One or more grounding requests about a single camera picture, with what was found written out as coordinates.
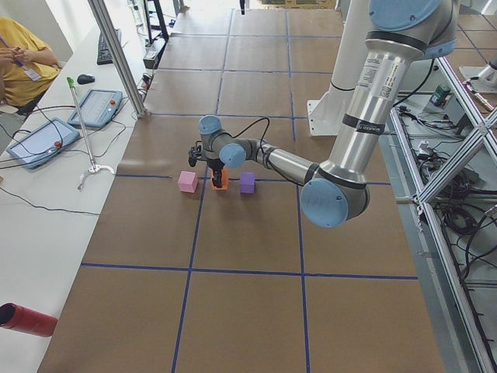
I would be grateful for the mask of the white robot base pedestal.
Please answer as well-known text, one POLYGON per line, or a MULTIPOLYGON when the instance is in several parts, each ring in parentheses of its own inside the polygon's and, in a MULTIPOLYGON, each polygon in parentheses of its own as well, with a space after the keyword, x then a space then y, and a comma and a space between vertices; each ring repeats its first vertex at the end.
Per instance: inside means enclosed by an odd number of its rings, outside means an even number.
POLYGON ((312 136, 338 134, 367 57, 365 38, 371 30, 369 2, 352 0, 329 89, 319 100, 308 101, 308 120, 312 136))

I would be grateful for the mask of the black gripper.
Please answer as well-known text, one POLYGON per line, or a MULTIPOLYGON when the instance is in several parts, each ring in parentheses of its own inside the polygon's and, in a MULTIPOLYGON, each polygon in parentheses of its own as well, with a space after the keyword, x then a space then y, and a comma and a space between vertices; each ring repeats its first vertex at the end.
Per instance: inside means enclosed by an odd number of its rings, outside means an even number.
POLYGON ((207 165, 213 172, 213 175, 211 177, 213 186, 217 188, 222 188, 224 185, 223 173, 222 173, 222 170, 224 168, 224 163, 220 159, 208 159, 207 165))

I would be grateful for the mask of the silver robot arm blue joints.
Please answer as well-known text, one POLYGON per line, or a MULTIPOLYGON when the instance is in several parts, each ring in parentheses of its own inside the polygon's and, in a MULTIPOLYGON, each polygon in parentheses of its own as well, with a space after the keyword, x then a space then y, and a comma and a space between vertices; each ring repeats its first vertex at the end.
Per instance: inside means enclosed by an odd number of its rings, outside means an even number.
POLYGON ((214 115, 199 121, 205 162, 220 159, 224 167, 238 168, 253 161, 299 183, 305 216, 323 228, 366 210, 370 194, 364 173, 411 63, 448 55, 455 45, 457 1, 368 2, 367 57, 328 159, 315 163, 262 138, 233 136, 214 115))

